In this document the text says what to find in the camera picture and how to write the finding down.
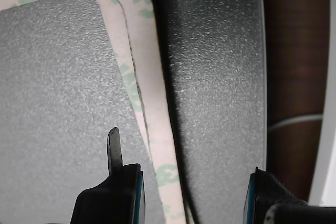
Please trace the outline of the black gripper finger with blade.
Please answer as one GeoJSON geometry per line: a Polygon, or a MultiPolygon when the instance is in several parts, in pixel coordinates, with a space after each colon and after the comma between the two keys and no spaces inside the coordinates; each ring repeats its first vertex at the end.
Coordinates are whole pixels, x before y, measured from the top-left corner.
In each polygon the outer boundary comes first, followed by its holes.
{"type": "Polygon", "coordinates": [[[109,176],[78,195],[70,223],[145,223],[143,171],[138,163],[123,165],[117,127],[108,133],[107,158],[109,176]]]}

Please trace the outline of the black gripper finger gray block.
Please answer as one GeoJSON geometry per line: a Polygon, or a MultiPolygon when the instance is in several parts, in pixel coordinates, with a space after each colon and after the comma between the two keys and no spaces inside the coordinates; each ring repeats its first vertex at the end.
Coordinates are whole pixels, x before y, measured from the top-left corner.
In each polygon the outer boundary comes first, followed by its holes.
{"type": "Polygon", "coordinates": [[[243,223],[315,223],[315,213],[274,175],[256,167],[249,179],[243,223]]]}

